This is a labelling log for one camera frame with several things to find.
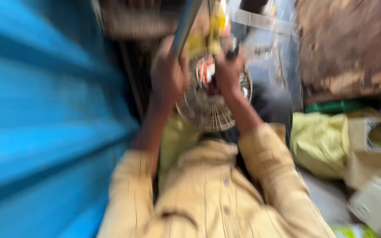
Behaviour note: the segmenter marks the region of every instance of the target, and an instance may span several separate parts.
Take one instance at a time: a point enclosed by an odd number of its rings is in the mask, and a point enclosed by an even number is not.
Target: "shirt sleeve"
[[[262,124],[239,141],[246,168],[261,184],[266,202],[283,216],[296,237],[335,237],[295,170],[281,126],[273,130]]]
[[[129,150],[114,169],[109,202],[99,227],[98,238],[141,237],[153,213],[153,156]]]

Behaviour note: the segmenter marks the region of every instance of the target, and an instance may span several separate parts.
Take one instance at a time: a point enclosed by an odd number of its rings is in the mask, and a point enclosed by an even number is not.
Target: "fan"
[[[206,132],[223,131],[235,125],[233,115],[226,107],[223,96],[216,91],[213,92],[212,87],[208,85],[215,84],[215,82],[210,82],[211,76],[200,78],[201,75],[204,75],[204,69],[200,69],[201,64],[211,58],[212,55],[206,51],[190,59],[190,86],[185,92],[184,98],[176,103],[177,111],[185,121]],[[252,79],[248,71],[245,70],[241,73],[239,84],[242,94],[248,101],[251,101]]]

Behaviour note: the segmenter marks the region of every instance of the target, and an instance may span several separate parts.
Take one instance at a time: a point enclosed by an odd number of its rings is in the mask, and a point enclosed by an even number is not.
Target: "beige shirt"
[[[236,170],[234,144],[203,141],[183,153],[155,208],[152,157],[127,152],[112,175],[98,238],[334,238],[295,171],[283,138],[283,127],[276,134],[263,124],[239,141],[250,175],[264,190],[265,203]]]

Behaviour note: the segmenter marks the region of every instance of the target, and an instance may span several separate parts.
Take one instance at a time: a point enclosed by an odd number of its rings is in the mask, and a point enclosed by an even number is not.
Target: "fan guard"
[[[235,125],[235,119],[229,108],[225,105],[222,95],[209,96],[204,89],[198,87],[197,65],[198,62],[209,55],[209,52],[198,54],[190,59],[189,68],[190,86],[185,92],[184,98],[176,103],[179,115],[187,122],[195,125],[205,132],[227,130]],[[252,79],[245,70],[239,76],[241,91],[248,101],[252,96]]]

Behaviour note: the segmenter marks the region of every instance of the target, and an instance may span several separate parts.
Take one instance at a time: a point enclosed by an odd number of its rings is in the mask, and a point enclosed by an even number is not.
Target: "metal pipe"
[[[186,40],[188,39],[189,32],[192,29],[193,22],[195,21],[202,1],[203,0],[186,0],[171,48],[176,57],[182,55],[183,46],[185,46]]]

